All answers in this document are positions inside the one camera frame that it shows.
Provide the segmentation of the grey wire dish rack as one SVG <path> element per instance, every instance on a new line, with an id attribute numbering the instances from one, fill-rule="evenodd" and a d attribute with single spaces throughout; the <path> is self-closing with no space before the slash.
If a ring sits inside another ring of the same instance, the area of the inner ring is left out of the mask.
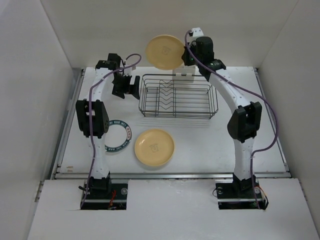
<path id="1" fill-rule="evenodd" d="M 138 109 L 144 117 L 211 119 L 217 90 L 201 75 L 144 74 Z"/>

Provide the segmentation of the white plate dark patterned rim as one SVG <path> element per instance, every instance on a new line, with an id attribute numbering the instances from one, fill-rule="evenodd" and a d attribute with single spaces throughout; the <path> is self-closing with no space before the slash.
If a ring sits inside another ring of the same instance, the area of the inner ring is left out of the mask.
<path id="1" fill-rule="evenodd" d="M 105 137 L 105 151 L 116 153 L 122 151 L 132 140 L 131 127 L 122 120 L 110 120 L 109 129 Z"/>

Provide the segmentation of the yellow shallow plate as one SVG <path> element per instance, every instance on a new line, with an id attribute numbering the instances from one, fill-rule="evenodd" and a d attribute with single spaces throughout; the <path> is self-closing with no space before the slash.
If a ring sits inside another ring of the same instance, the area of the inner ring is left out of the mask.
<path id="1" fill-rule="evenodd" d="M 167 164 L 175 152 L 175 141 L 165 130 L 152 128 L 142 132 L 134 144 L 136 158 L 149 167 Z"/>

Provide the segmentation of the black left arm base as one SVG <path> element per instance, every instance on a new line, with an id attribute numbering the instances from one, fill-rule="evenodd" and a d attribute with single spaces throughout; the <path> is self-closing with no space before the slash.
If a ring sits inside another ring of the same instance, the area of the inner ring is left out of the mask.
<path id="1" fill-rule="evenodd" d="M 80 200 L 81 210 L 126 210 L 128 197 L 128 182 L 112 182 L 110 178 L 89 180 L 78 188 L 82 190 Z"/>

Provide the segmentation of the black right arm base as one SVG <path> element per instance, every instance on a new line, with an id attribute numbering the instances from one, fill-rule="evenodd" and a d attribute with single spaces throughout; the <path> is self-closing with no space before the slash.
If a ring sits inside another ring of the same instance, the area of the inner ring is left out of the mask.
<path id="1" fill-rule="evenodd" d="M 231 182 L 217 182 L 215 192 L 219 210 L 266 210 L 269 206 L 268 197 L 259 183 L 255 183 L 243 192 L 235 190 Z"/>

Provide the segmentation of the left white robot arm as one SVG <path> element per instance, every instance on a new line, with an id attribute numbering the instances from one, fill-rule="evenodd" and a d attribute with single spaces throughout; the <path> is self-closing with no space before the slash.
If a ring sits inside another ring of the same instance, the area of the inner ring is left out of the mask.
<path id="1" fill-rule="evenodd" d="M 78 126 L 89 140 L 92 161 L 89 168 L 86 186 L 83 189 L 94 192 L 100 198 L 111 195 L 110 168 L 105 160 L 105 137 L 109 130 L 110 120 L 102 100 L 104 93 L 111 85 L 111 94 L 124 99 L 132 95 L 140 99 L 140 77 L 132 76 L 132 71 L 142 60 L 142 56 L 133 53 L 122 59 L 116 53 L 110 53 L 106 60 L 100 60 L 95 66 L 95 78 L 84 99 L 76 101 L 75 109 Z"/>

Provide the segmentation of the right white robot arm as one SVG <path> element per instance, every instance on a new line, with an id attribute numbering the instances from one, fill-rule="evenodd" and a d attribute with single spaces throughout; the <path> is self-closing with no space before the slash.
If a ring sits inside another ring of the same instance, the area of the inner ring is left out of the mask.
<path id="1" fill-rule="evenodd" d="M 243 197 L 254 188 L 256 180 L 251 158 L 254 140 L 260 128 L 262 105 L 259 102 L 248 101 L 236 88 L 235 83 L 217 73 L 217 70 L 225 70 L 226 66 L 214 58 L 213 41 L 210 37 L 200 36 L 191 42 L 187 39 L 184 41 L 183 62 L 188 66 L 198 67 L 200 74 L 216 88 L 232 113 L 227 123 L 227 131 L 235 148 L 231 190 L 235 196 Z"/>

